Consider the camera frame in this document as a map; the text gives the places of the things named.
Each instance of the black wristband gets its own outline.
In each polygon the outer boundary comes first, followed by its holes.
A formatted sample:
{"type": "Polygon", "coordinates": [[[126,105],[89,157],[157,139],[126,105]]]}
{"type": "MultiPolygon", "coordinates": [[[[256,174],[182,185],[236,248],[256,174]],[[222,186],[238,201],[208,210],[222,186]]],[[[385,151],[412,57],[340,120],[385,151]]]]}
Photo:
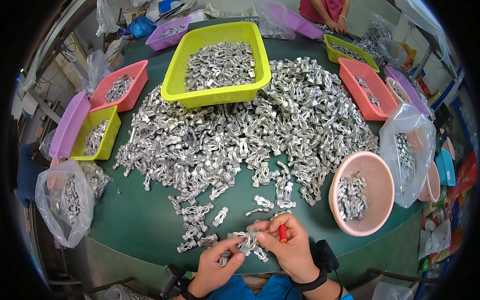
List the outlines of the black wristband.
{"type": "Polygon", "coordinates": [[[303,293],[309,290],[314,290],[317,287],[324,284],[325,282],[327,282],[327,272],[325,270],[325,267],[320,267],[319,269],[320,269],[320,273],[318,274],[318,278],[310,283],[297,283],[293,281],[290,276],[288,277],[288,279],[292,283],[292,286],[296,288],[300,293],[303,293]]]}

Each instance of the right hand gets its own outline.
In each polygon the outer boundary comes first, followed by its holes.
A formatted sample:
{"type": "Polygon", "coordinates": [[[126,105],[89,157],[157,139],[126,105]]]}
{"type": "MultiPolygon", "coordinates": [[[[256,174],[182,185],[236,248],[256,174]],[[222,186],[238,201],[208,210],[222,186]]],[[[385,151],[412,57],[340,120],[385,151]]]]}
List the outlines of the right hand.
{"type": "Polygon", "coordinates": [[[313,263],[307,230],[292,214],[284,213],[273,221],[260,221],[252,226],[261,231],[257,233],[257,240],[276,255],[278,263],[293,281],[303,284],[318,278],[320,270],[313,263]],[[279,239],[278,228],[281,224],[285,225],[287,234],[285,244],[279,239]]]}
{"type": "Polygon", "coordinates": [[[335,32],[338,35],[341,35],[340,25],[333,22],[333,20],[327,21],[326,24],[327,24],[328,28],[330,28],[331,31],[335,32]]]}

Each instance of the left hand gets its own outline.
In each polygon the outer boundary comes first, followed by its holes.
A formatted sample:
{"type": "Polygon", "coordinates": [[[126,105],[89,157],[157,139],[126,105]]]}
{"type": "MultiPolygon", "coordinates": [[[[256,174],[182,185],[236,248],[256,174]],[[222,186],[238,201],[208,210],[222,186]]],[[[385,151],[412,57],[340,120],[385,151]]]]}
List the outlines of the left hand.
{"type": "Polygon", "coordinates": [[[347,35],[348,30],[347,30],[347,26],[345,25],[345,20],[342,18],[338,18],[337,24],[338,24],[338,29],[340,31],[340,34],[343,36],[347,35]]]}
{"type": "Polygon", "coordinates": [[[237,248],[237,245],[244,240],[245,238],[223,240],[212,248],[205,250],[200,255],[198,273],[188,286],[188,291],[195,297],[201,298],[226,284],[245,260],[245,255],[237,248]],[[221,267],[218,260],[225,251],[230,251],[232,256],[227,265],[221,267]]]}

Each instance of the pink plastic basket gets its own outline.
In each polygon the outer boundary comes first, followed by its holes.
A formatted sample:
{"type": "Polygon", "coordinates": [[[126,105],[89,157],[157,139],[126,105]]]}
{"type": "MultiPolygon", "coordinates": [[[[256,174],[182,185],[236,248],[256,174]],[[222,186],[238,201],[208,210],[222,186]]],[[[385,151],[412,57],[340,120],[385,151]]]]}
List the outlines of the pink plastic basket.
{"type": "Polygon", "coordinates": [[[391,116],[391,111],[397,103],[384,82],[374,69],[366,63],[347,58],[338,58],[340,64],[340,78],[352,94],[365,120],[385,121],[391,116]],[[356,76],[363,77],[368,88],[360,86],[356,76]],[[372,104],[368,99],[368,92],[377,97],[380,106],[372,104]]]}
{"type": "Polygon", "coordinates": [[[338,167],[330,192],[328,203],[338,226],[347,234],[364,237],[380,229],[392,211],[395,191],[392,173],[383,159],[368,151],[349,155],[338,167]],[[354,175],[360,171],[367,182],[363,194],[367,197],[368,208],[364,210],[363,220],[345,222],[338,211],[337,190],[342,177],[354,175]]]}
{"type": "Polygon", "coordinates": [[[419,196],[419,200],[424,202],[437,202],[438,198],[440,198],[440,177],[438,175],[437,165],[435,162],[432,162],[432,165],[430,165],[428,169],[427,179],[419,196]]]}
{"type": "Polygon", "coordinates": [[[412,105],[415,106],[416,108],[419,109],[419,111],[428,118],[428,110],[425,107],[425,104],[422,102],[420,99],[419,94],[415,90],[415,88],[412,86],[410,81],[405,77],[402,72],[395,70],[394,68],[391,67],[385,67],[385,78],[391,77],[395,79],[399,85],[403,87],[405,90],[405,93],[407,93],[408,97],[410,98],[410,101],[412,102],[412,105]]]}
{"type": "Polygon", "coordinates": [[[398,86],[398,88],[400,89],[400,92],[402,93],[403,97],[405,98],[405,101],[408,104],[412,104],[408,94],[405,93],[405,90],[403,89],[403,87],[395,79],[387,77],[387,78],[385,78],[385,81],[386,81],[386,86],[387,86],[388,91],[392,94],[393,99],[395,99],[397,104],[401,104],[403,102],[403,99],[399,95],[397,95],[395,93],[395,91],[393,90],[392,86],[390,85],[392,82],[394,82],[398,86]]]}
{"type": "Polygon", "coordinates": [[[450,155],[452,156],[452,160],[455,160],[455,150],[453,149],[452,141],[449,137],[447,137],[447,139],[445,140],[442,148],[450,153],[450,155]]]}
{"type": "Polygon", "coordinates": [[[268,2],[268,10],[278,19],[285,20],[286,24],[294,31],[311,39],[318,39],[324,34],[323,30],[315,26],[301,15],[292,12],[280,5],[268,2]]]}
{"type": "Polygon", "coordinates": [[[145,83],[148,80],[147,74],[148,60],[142,60],[121,68],[118,71],[105,77],[102,82],[96,87],[93,95],[90,97],[90,104],[92,108],[90,112],[94,112],[103,108],[118,105],[117,112],[131,110],[138,100],[138,96],[142,92],[145,83]],[[128,89],[127,93],[118,101],[107,103],[105,101],[105,94],[112,87],[114,81],[118,80],[123,74],[130,78],[133,77],[133,83],[128,89]]]}
{"type": "Polygon", "coordinates": [[[68,104],[50,144],[48,151],[50,157],[70,157],[73,143],[90,110],[90,102],[86,94],[86,90],[79,92],[68,104]]]}
{"type": "Polygon", "coordinates": [[[191,19],[192,19],[192,17],[185,17],[185,18],[174,20],[174,21],[171,21],[171,22],[168,22],[168,23],[165,23],[165,24],[161,24],[159,27],[157,27],[155,29],[155,31],[147,39],[147,41],[145,42],[145,45],[149,45],[150,47],[152,47],[152,49],[154,51],[159,51],[161,49],[165,49],[165,48],[168,48],[168,47],[173,46],[173,45],[178,45],[181,38],[188,31],[188,25],[189,25],[191,19]],[[185,29],[183,29],[182,31],[180,31],[180,32],[178,32],[174,35],[171,35],[171,36],[166,36],[164,38],[160,38],[160,36],[162,35],[162,33],[165,30],[170,29],[170,28],[175,27],[175,26],[178,26],[178,25],[183,25],[183,24],[186,24],[186,26],[185,26],[185,29]]]}

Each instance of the hand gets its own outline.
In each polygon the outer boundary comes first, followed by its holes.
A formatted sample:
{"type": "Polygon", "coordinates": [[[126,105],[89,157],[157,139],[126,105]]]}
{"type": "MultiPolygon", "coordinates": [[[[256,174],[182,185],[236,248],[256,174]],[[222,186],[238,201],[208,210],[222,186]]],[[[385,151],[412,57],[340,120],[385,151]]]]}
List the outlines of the hand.
{"type": "Polygon", "coordinates": [[[330,21],[327,21],[326,24],[332,32],[340,35],[340,28],[339,28],[338,23],[335,23],[335,22],[333,22],[333,20],[330,20],[330,21]]]}
{"type": "Polygon", "coordinates": [[[337,25],[340,34],[345,36],[348,33],[347,26],[345,25],[345,20],[342,18],[338,18],[337,25]]]}
{"type": "Polygon", "coordinates": [[[313,263],[307,230],[289,213],[276,216],[273,221],[256,222],[261,232],[257,240],[276,255],[282,269],[297,283],[310,283],[318,278],[320,270],[313,263]],[[287,242],[280,243],[278,228],[285,224],[287,242]]]}
{"type": "Polygon", "coordinates": [[[198,273],[188,286],[188,291],[197,298],[205,297],[211,291],[226,284],[233,273],[242,265],[245,255],[240,253],[237,245],[245,238],[223,240],[200,255],[198,273]],[[227,265],[221,267],[218,263],[220,255],[230,251],[232,256],[227,265]]]}

